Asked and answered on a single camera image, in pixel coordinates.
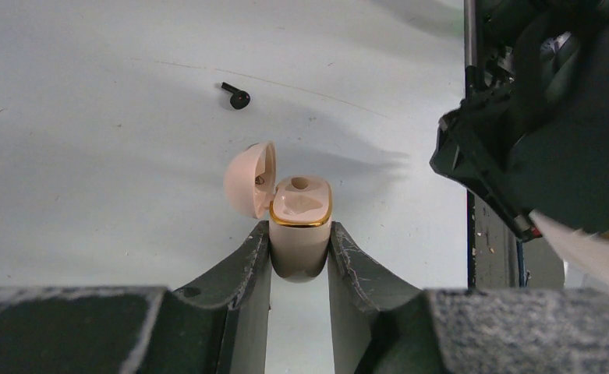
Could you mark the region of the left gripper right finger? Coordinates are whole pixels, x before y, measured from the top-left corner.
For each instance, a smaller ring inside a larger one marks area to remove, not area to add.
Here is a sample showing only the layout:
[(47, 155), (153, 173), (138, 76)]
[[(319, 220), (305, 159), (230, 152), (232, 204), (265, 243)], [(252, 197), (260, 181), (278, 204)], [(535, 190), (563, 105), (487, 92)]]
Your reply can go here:
[(609, 296), (599, 291), (422, 291), (337, 222), (328, 284), (337, 373), (609, 373)]

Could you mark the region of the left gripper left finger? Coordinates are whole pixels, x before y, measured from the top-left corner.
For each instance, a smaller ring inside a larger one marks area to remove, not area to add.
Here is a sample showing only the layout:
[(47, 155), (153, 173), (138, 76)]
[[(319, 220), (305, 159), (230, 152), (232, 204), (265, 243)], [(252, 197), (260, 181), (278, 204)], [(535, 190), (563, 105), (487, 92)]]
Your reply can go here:
[(0, 373), (262, 373), (267, 223), (188, 284), (0, 288)]

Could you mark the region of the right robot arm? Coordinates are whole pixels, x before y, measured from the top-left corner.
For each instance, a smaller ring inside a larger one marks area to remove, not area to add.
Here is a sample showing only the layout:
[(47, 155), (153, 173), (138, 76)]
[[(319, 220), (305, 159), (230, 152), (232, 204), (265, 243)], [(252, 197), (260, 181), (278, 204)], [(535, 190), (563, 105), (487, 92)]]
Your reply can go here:
[(609, 1), (468, 1), (466, 95), (431, 168), (520, 239), (536, 214), (609, 240)]

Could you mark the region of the pink earbud charging case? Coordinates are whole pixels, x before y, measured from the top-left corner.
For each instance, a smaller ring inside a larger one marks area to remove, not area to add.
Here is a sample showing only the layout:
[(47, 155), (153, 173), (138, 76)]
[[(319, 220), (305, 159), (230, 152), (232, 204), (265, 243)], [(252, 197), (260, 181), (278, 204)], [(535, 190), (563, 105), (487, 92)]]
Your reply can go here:
[(332, 189), (324, 178), (293, 175), (278, 181), (276, 149), (269, 141), (237, 154), (223, 186), (236, 212), (256, 220), (268, 216), (271, 264), (280, 278), (305, 283), (321, 273), (333, 211)]

